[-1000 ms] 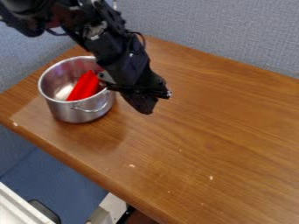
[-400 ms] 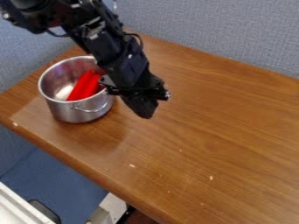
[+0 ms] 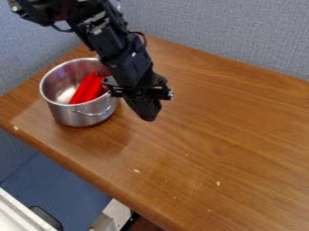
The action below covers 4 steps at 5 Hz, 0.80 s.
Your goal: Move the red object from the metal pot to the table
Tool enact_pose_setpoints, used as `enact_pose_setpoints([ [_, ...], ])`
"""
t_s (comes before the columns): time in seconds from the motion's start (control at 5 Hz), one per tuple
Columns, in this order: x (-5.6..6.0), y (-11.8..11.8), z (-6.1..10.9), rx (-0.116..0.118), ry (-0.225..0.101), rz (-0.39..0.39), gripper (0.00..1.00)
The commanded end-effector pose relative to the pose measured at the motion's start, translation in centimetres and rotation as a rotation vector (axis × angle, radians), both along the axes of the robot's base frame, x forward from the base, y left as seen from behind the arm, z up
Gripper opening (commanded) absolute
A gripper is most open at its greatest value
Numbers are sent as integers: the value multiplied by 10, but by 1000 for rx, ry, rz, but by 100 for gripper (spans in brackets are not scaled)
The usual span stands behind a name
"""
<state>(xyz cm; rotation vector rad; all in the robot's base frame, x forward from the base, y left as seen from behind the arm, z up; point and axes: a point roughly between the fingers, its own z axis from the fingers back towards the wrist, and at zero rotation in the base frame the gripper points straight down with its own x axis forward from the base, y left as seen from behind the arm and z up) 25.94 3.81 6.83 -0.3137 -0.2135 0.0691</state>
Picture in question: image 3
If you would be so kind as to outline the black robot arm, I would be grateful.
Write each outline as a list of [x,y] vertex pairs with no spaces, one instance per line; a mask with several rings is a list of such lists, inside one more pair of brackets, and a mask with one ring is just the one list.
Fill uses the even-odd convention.
[[142,32],[128,29],[123,13],[110,0],[7,0],[11,12],[32,23],[54,27],[68,24],[95,51],[99,61],[111,71],[103,86],[114,97],[122,97],[131,110],[144,121],[153,122],[163,100],[173,98],[167,79],[154,72]]

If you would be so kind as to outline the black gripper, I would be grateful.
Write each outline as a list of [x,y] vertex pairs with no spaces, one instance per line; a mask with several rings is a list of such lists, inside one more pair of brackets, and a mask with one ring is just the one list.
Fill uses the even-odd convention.
[[136,93],[123,92],[123,98],[139,118],[153,122],[162,109],[161,101],[170,100],[174,92],[167,86],[167,79],[159,74],[151,72],[142,79],[153,68],[153,60],[138,33],[91,30],[87,39],[111,72],[104,85],[110,88],[135,88],[142,80]]

